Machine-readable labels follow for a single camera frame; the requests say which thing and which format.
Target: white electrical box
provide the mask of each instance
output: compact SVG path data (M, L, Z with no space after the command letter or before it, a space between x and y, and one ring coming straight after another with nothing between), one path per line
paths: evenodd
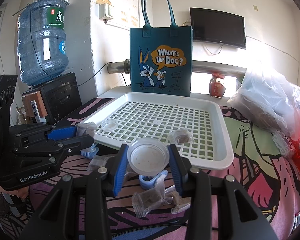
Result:
M112 20L113 16L111 14L113 6L108 3L103 3L99 5L99 19Z

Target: rabbit ear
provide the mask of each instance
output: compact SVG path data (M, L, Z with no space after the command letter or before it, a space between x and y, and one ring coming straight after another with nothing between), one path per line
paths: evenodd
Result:
M141 66L142 64L142 59L143 59L143 56L142 56L142 50L141 50L141 47L139 46L139 65Z
M148 60L148 57L149 57L149 47L147 49L146 56L145 56L145 58L143 60L143 63L146 63L146 61Z

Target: window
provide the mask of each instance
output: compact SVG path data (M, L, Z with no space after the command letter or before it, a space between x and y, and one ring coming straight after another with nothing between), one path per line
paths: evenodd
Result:
M211 78L211 74L193 72L191 75L191 93L209 95L209 83ZM224 97L233 96L236 90L237 78L226 76L224 81L224 86L226 87Z

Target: tote bag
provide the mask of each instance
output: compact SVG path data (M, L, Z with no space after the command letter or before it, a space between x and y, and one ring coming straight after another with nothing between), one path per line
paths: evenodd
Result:
M151 27L146 1L141 0L146 24L143 28L130 28L131 90L189 97L192 28L176 25L169 0L170 27Z

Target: black flat screen tv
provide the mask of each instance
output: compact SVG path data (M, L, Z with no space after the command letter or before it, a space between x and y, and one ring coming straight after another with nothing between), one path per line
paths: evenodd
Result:
M193 40L246 48L244 17L202 8L190 8Z

